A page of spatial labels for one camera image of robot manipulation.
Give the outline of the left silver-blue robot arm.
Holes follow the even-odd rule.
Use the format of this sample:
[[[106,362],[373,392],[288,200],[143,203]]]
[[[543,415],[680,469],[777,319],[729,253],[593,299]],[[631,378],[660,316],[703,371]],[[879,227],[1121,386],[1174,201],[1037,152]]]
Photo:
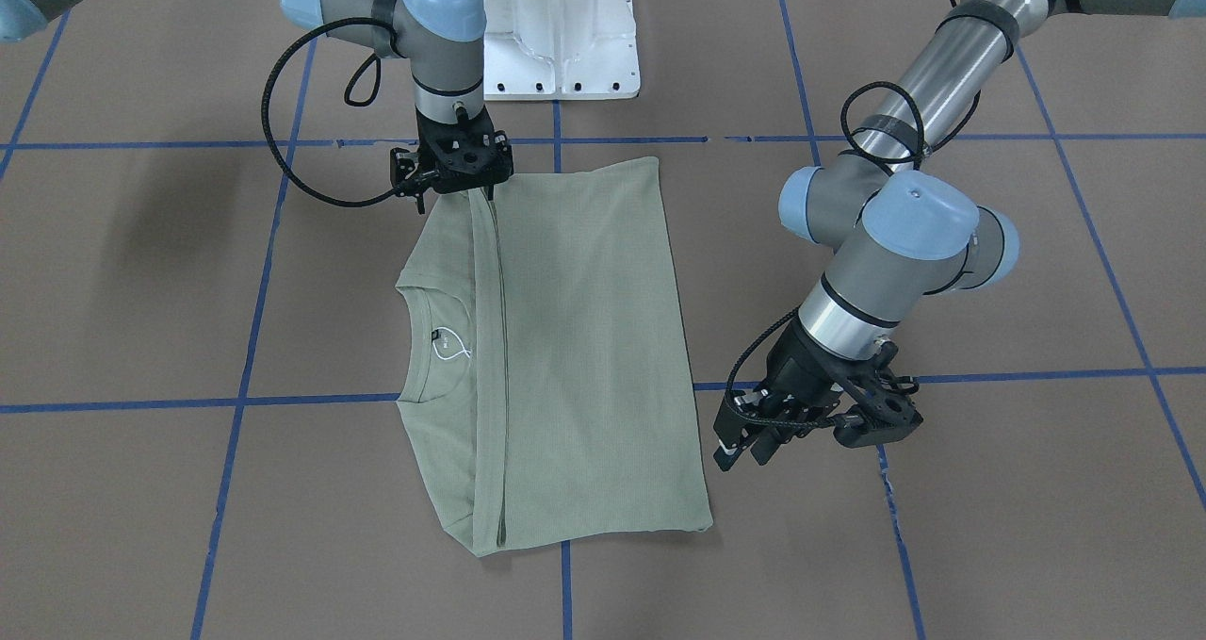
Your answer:
[[[1021,39],[1055,14],[1200,17],[1204,0],[953,0],[932,39],[859,124],[831,166],[802,168],[778,201],[783,227],[833,251],[804,301],[768,328],[775,344],[751,389],[727,384],[714,460],[766,464],[784,444],[829,429],[847,448],[891,444],[923,423],[917,381],[892,372],[892,331],[923,296],[1000,282],[1019,235],[999,211],[923,172],[968,123]]]

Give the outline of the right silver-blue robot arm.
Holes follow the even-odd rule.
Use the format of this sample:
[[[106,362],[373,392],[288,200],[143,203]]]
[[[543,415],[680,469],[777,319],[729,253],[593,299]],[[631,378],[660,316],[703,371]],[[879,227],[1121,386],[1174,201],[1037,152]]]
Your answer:
[[[267,80],[260,102],[264,137],[285,177],[321,202],[350,207],[349,199],[310,188],[289,168],[269,121],[270,99],[285,65],[303,47],[329,35],[369,51],[363,69],[390,57],[410,66],[417,123],[416,149],[392,149],[388,196],[480,190],[494,198],[513,177],[513,146],[494,128],[482,95],[485,0],[279,0],[285,17],[304,35],[283,51]]]

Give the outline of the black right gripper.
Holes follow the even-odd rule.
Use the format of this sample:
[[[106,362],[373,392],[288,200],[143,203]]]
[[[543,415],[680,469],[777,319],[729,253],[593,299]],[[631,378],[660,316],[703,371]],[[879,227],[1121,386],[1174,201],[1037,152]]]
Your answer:
[[[486,107],[444,123],[418,113],[418,175],[428,188],[447,194],[503,184],[513,176],[513,146],[494,129]]]

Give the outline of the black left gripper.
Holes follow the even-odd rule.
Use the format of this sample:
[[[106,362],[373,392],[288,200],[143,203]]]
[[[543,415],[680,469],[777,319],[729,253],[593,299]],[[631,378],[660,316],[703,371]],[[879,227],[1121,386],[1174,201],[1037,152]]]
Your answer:
[[[733,468],[743,452],[760,465],[796,434],[857,424],[857,413],[835,413],[841,391],[816,356],[816,344],[800,319],[781,318],[766,328],[744,351],[749,357],[778,328],[779,339],[766,358],[766,377],[754,391],[725,391],[712,424],[719,446],[712,453],[721,471]]]

